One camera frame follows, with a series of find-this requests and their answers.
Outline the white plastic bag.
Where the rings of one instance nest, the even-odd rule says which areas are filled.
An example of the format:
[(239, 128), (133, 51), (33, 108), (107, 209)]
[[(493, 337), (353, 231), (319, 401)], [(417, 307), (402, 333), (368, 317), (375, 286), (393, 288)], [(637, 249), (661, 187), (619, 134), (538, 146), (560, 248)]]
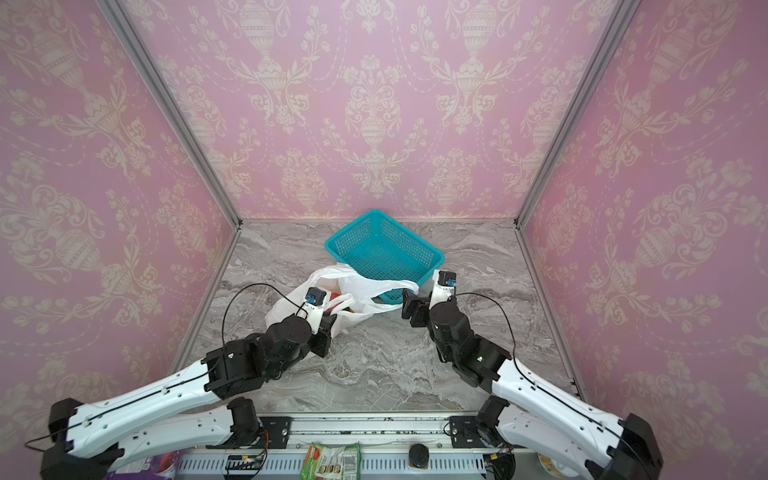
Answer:
[(379, 303), (376, 298), (394, 290), (419, 293), (419, 286), (409, 280), (374, 280), (357, 273), (351, 266), (336, 264), (314, 271), (309, 278), (292, 290), (287, 299), (281, 298), (266, 314), (266, 325), (279, 323), (285, 317), (297, 312), (298, 305), (305, 300), (311, 287), (328, 293), (329, 300), (324, 307), (336, 314), (331, 336), (346, 333), (352, 327), (374, 315), (389, 313), (402, 307), (402, 299), (394, 304)]

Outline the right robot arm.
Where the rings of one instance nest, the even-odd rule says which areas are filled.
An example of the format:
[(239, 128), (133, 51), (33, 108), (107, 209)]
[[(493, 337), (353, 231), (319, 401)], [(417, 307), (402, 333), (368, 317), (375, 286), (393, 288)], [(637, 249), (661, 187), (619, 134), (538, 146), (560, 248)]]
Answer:
[(441, 362), (489, 395), (476, 417), (484, 442), (531, 449), (584, 479), (657, 479), (663, 456), (650, 424), (570, 395), (475, 333), (450, 287), (403, 292), (402, 316), (428, 330)]

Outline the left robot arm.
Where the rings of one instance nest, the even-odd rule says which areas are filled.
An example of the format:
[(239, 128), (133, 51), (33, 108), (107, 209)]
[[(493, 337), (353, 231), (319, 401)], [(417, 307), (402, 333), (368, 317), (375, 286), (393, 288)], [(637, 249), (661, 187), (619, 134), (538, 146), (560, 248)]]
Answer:
[(103, 479), (135, 460), (191, 447), (236, 449), (268, 440), (246, 393), (308, 353), (326, 355), (333, 315), (292, 314), (264, 333), (232, 340), (185, 369), (127, 394), (95, 403), (56, 402), (43, 453), (44, 479)]

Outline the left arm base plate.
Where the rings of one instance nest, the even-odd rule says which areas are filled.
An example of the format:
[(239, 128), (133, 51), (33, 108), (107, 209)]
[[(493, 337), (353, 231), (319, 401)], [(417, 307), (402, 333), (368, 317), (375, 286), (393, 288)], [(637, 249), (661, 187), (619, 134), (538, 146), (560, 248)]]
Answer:
[(207, 445), (206, 448), (284, 450), (290, 439), (292, 422), (293, 418), (290, 416), (235, 420), (224, 440)]

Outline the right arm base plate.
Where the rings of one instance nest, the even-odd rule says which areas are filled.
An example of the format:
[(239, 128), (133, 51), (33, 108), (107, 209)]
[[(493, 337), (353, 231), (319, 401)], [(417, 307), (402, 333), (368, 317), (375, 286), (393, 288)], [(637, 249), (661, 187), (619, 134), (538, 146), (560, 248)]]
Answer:
[(450, 416), (443, 432), (455, 449), (486, 448), (493, 450), (525, 449), (520, 443), (510, 442), (502, 435), (502, 422), (491, 427), (476, 416)]

